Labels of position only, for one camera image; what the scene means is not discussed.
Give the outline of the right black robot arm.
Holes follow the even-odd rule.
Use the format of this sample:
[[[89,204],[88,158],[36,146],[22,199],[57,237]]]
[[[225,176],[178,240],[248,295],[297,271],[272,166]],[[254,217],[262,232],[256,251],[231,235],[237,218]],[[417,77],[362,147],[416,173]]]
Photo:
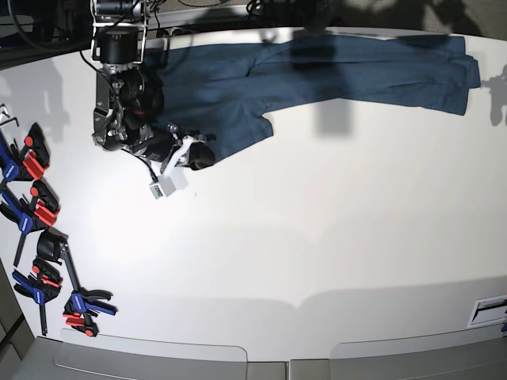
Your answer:
[[[93,110],[93,141],[106,151],[122,150],[161,173],[215,164],[210,135],[185,132],[170,123],[155,126],[164,106],[162,86],[143,64],[152,1],[92,1],[91,59],[100,63]]]

